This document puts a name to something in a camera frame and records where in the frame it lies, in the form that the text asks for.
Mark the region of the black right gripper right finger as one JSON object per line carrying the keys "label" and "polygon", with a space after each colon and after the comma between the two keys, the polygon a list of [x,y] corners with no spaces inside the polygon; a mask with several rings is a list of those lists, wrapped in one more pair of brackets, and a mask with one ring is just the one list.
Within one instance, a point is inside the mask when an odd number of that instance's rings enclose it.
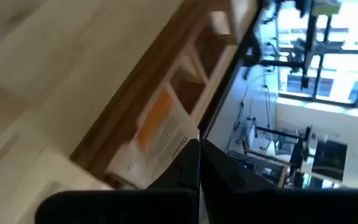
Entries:
{"label": "black right gripper right finger", "polygon": [[200,148],[210,223],[358,224],[358,189],[280,189],[208,140]]}

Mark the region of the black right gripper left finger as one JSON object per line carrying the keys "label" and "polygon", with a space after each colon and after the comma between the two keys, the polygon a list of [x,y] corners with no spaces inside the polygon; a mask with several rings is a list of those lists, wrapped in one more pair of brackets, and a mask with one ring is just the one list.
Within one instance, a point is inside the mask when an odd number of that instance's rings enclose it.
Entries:
{"label": "black right gripper left finger", "polygon": [[59,192],[41,202],[35,223],[197,223],[199,169],[200,143],[192,139],[147,189]]}

